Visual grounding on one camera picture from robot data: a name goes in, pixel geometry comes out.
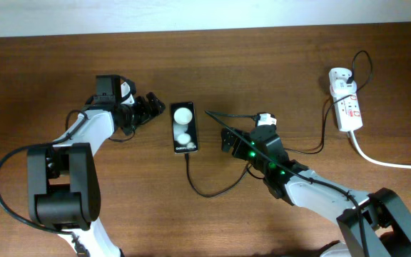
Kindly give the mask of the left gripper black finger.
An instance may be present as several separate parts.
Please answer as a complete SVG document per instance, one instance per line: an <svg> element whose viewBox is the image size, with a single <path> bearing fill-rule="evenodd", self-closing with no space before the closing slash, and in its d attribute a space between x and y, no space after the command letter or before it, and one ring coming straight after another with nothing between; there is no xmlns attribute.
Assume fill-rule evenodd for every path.
<svg viewBox="0 0 411 257"><path fill-rule="evenodd" d="M166 110L166 105L153 92L146 94L151 116L159 116Z"/></svg>
<svg viewBox="0 0 411 257"><path fill-rule="evenodd" d="M146 97L138 96L136 98L136 124L137 125L144 125L148 123L152 116L149 114L150 108L148 105L148 100Z"/></svg>

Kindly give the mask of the black Galaxy flip phone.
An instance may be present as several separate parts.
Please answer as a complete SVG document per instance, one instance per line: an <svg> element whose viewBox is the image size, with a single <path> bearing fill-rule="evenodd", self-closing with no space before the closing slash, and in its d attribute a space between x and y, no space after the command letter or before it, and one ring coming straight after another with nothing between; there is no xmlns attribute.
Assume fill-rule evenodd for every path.
<svg viewBox="0 0 411 257"><path fill-rule="evenodd" d="M170 111L174 152L181 154L198 151L198 129L194 103L191 101L174 103L170 105Z"/></svg>

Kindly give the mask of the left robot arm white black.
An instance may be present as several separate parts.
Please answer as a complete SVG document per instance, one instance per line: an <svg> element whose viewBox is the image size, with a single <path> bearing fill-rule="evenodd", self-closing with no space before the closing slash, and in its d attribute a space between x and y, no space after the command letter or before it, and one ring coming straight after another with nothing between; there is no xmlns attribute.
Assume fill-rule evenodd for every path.
<svg viewBox="0 0 411 257"><path fill-rule="evenodd" d="M138 96L130 79L97 76L96 93L65 133L27 152L30 219L67 241L77 256L122 256L99 218L101 192L93 157L117 130L130 139L165 108L152 92Z"/></svg>

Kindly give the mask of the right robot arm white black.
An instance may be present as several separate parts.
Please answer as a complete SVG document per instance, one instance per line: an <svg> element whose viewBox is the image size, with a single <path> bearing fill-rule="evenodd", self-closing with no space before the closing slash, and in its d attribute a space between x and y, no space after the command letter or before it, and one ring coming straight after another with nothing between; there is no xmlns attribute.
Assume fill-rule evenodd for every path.
<svg viewBox="0 0 411 257"><path fill-rule="evenodd" d="M311 210L340 228L343 240L324 256L411 256L411 212L392 190L357 191L290 159L274 125L250 132L223 128L222 150L263 174L276 198Z"/></svg>

